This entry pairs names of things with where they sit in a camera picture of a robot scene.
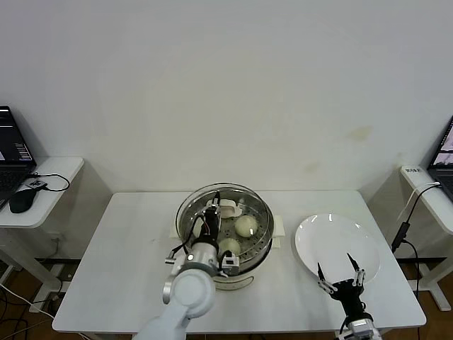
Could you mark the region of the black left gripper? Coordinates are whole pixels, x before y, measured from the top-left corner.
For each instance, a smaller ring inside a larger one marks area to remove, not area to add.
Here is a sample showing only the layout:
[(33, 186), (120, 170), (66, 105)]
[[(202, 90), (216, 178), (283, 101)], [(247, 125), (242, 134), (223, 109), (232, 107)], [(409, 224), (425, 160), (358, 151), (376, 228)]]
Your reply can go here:
[(220, 203), (220, 192), (216, 191), (211, 203), (213, 210), (207, 210), (205, 212), (205, 236), (208, 236), (214, 241), (217, 241), (221, 224), (221, 217), (217, 213), (221, 211)]

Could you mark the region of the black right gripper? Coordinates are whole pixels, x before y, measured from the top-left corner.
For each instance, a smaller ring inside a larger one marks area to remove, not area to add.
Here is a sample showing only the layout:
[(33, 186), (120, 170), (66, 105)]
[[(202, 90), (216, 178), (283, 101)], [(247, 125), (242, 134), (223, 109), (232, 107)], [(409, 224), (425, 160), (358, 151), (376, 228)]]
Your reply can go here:
[(364, 288), (365, 270), (359, 266), (358, 262), (354, 260), (349, 253), (347, 253), (350, 263), (355, 271), (354, 279), (347, 279), (337, 283), (329, 283), (323, 274), (320, 263), (318, 266), (318, 285), (327, 293), (331, 293), (331, 297), (341, 303), (345, 315), (348, 319), (362, 319), (365, 318), (366, 312), (364, 305), (360, 299)]

